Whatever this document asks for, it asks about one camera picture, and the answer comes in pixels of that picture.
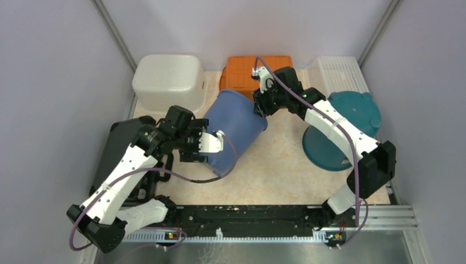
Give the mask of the blue bucket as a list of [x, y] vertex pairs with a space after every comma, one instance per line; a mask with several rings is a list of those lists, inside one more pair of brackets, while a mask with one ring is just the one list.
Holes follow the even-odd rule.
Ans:
[[254, 102], [243, 94], [225, 89], [204, 115], [208, 132], [221, 130], [229, 139], [224, 149], [208, 154], [207, 166], [217, 176], [226, 174], [267, 128], [268, 121], [254, 112]]

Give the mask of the orange plastic tub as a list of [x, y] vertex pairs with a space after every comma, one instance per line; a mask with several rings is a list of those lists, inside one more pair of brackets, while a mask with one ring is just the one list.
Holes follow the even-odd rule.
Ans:
[[[283, 67], [292, 67], [290, 56], [263, 56], [272, 70]], [[222, 71], [219, 81], [219, 90], [234, 90], [253, 101], [252, 92], [259, 88], [259, 82], [251, 78], [256, 56], [229, 57]]]

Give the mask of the white perforated basket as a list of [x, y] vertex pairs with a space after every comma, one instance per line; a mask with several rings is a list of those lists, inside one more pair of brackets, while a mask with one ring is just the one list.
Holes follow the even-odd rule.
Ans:
[[307, 84], [329, 96], [333, 92], [368, 92], [355, 57], [319, 56], [305, 67]]

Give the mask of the translucent white plastic tub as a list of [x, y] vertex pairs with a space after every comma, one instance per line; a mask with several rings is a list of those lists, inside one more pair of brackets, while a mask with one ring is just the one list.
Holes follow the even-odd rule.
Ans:
[[207, 88], [200, 60], [184, 54], [150, 54], [136, 68], [132, 88], [140, 108], [165, 114], [172, 105], [199, 112], [206, 103]]

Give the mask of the teal bucket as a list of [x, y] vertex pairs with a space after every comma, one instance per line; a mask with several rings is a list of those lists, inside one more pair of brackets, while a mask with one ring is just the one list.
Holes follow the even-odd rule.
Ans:
[[[333, 92], [328, 101], [349, 122], [370, 137], [381, 127], [381, 113], [370, 93]], [[348, 158], [318, 129], [309, 126], [303, 134], [302, 146], [308, 159], [328, 171], [343, 171], [351, 167]]]

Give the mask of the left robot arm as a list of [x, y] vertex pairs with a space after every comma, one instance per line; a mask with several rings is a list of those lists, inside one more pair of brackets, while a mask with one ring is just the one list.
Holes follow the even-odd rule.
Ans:
[[165, 196], [123, 209], [123, 203], [147, 172], [160, 171], [175, 175], [157, 164], [174, 150], [183, 162], [207, 161], [206, 153], [223, 150], [221, 132], [207, 132], [209, 121], [196, 119], [186, 108], [171, 106], [155, 125], [139, 128], [127, 144], [116, 166], [97, 190], [80, 205], [71, 205], [66, 215], [73, 222], [69, 246], [73, 251], [85, 249], [74, 245], [80, 232], [91, 245], [103, 253], [114, 250], [124, 236], [153, 223], [170, 227], [176, 221], [174, 203]]

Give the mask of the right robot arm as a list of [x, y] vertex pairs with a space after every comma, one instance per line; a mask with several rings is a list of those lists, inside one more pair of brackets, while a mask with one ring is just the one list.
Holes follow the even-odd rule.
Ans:
[[252, 94], [254, 111], [262, 117], [287, 109], [318, 129], [353, 165], [346, 183], [322, 205], [322, 219], [330, 227], [338, 226], [344, 212], [359, 206], [395, 176], [396, 147], [390, 141], [378, 142], [344, 118], [314, 87], [304, 89], [294, 68], [271, 71], [252, 69], [252, 79], [259, 88]]

